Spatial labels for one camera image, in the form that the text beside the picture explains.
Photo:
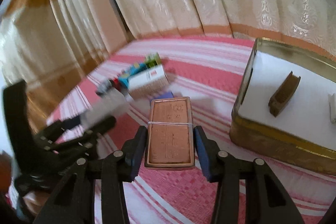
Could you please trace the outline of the person left hand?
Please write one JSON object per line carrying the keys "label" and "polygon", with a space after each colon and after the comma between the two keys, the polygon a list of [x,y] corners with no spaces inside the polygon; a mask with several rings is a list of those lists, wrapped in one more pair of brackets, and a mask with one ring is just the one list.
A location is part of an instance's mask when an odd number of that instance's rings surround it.
{"label": "person left hand", "polygon": [[50,197],[45,192],[32,191],[18,198],[14,209],[6,196],[12,181],[11,157],[1,152],[1,223],[33,223]]}

